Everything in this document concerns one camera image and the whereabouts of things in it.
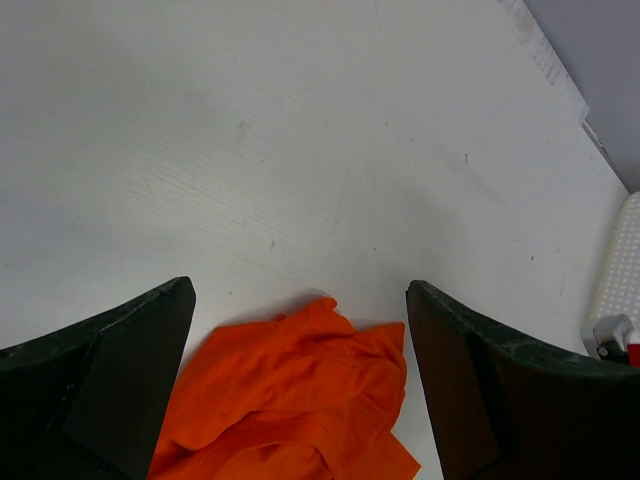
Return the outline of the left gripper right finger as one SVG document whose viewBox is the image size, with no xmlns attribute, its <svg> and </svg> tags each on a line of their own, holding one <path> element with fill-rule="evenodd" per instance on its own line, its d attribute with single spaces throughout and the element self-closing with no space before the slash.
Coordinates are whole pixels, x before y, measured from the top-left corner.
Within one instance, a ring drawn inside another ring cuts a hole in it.
<svg viewBox="0 0 640 480">
<path fill-rule="evenodd" d="M 410 334 L 447 479 L 635 479 L 639 371 L 411 282 Z"/>
</svg>

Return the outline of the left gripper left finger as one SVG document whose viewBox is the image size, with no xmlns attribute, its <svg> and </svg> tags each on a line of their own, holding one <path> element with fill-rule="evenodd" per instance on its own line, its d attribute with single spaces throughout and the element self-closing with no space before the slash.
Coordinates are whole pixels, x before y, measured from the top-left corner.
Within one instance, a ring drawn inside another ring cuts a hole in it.
<svg viewBox="0 0 640 480">
<path fill-rule="evenodd" d="M 176 277 L 3 349 L 2 478 L 146 478 L 195 304 Z"/>
</svg>

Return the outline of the orange t shirt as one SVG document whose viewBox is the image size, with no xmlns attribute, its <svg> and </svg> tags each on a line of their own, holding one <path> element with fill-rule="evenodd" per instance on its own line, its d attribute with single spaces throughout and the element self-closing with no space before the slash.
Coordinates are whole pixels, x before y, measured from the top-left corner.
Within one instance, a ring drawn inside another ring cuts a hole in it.
<svg viewBox="0 0 640 480">
<path fill-rule="evenodd" d="M 411 479 L 393 434 L 405 327 L 363 330 L 320 297 L 267 321 L 221 326 L 174 386 L 153 479 Z"/>
</svg>

